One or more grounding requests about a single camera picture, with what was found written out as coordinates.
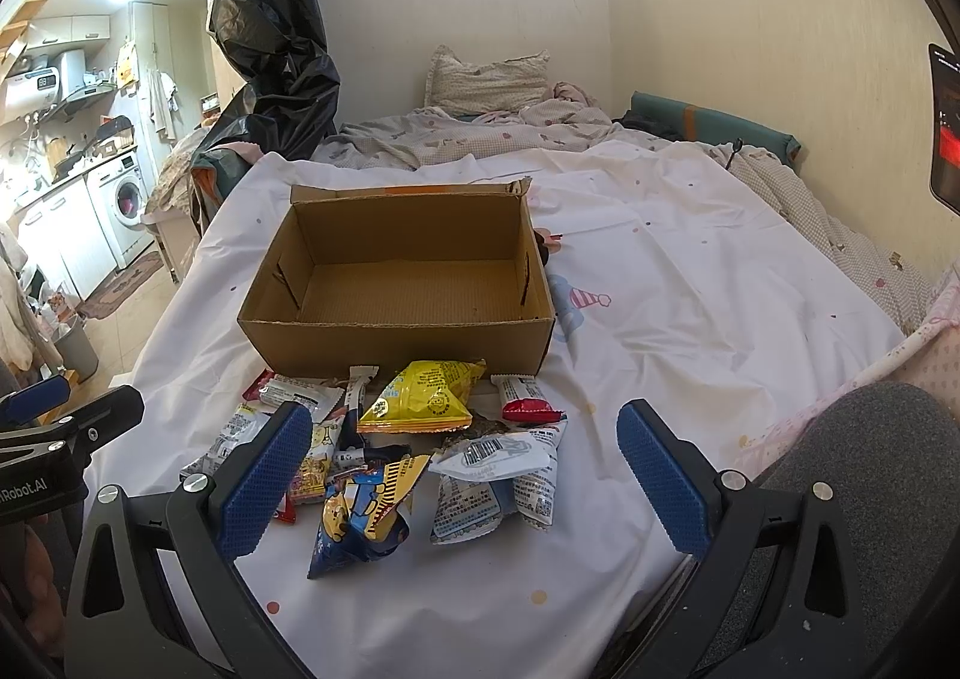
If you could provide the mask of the person's left hand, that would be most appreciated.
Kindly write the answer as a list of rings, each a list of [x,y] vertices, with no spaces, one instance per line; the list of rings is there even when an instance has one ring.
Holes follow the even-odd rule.
[[[2,528],[2,593],[13,599],[18,615],[36,647],[50,658],[64,654],[65,614],[55,585],[52,560],[31,525]]]

